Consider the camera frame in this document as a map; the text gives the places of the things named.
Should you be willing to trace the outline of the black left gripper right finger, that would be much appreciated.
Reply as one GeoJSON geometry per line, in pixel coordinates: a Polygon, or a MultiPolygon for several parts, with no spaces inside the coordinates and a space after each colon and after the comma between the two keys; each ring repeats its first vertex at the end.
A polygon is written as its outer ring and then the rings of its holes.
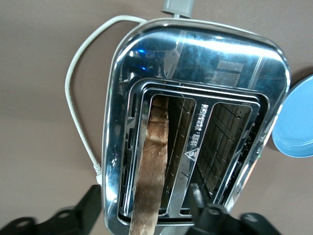
{"type": "Polygon", "coordinates": [[[208,203],[195,183],[189,185],[190,211],[194,226],[190,235],[275,235],[277,229],[258,213],[243,213],[232,217],[219,204],[208,203]]]}

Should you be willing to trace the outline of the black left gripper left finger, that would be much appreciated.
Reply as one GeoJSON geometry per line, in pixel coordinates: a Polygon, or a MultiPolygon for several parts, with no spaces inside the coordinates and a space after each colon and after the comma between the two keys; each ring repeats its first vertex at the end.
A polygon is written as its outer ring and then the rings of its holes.
{"type": "Polygon", "coordinates": [[[34,217],[20,217],[0,229],[2,235],[88,235],[102,209],[101,187],[93,185],[74,207],[55,213],[38,223],[34,217]]]}

